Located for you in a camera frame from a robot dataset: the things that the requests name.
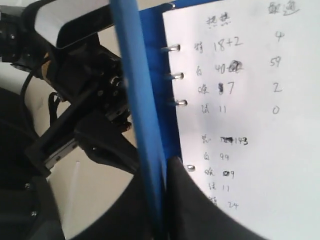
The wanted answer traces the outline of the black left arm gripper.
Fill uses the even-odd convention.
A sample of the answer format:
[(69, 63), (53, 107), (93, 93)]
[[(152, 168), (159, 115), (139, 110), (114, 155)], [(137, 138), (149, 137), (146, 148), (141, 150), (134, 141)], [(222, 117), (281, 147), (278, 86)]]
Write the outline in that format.
[(44, 176), (75, 148), (94, 162), (134, 174), (137, 149), (124, 137), (131, 114), (121, 58), (91, 35), (70, 46), (46, 46), (39, 63), (43, 79), (69, 107), (25, 153)]

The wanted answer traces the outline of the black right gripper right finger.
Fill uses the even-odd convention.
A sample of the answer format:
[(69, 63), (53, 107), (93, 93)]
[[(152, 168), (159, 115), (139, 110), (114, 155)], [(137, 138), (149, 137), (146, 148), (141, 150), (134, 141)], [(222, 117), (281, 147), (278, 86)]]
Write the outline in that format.
[(166, 221), (171, 240), (262, 240), (215, 206), (177, 156), (167, 161)]

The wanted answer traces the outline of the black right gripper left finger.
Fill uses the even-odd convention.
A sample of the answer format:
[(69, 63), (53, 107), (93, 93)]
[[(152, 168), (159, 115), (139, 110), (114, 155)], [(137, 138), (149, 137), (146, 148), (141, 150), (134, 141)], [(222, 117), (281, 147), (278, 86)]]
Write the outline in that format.
[(151, 240), (140, 173), (98, 164), (76, 147), (51, 170), (49, 184), (67, 240)]

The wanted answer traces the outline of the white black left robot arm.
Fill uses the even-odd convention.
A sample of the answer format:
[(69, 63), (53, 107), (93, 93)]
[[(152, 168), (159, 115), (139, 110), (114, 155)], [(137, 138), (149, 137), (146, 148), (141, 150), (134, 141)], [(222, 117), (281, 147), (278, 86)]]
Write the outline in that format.
[(151, 240), (122, 59), (99, 32), (114, 25), (104, 0), (36, 0), (0, 7), (0, 60), (27, 74), (0, 91), (0, 237), (63, 240), (67, 216), (51, 182), (55, 166), (82, 151), (132, 179), (76, 240)]

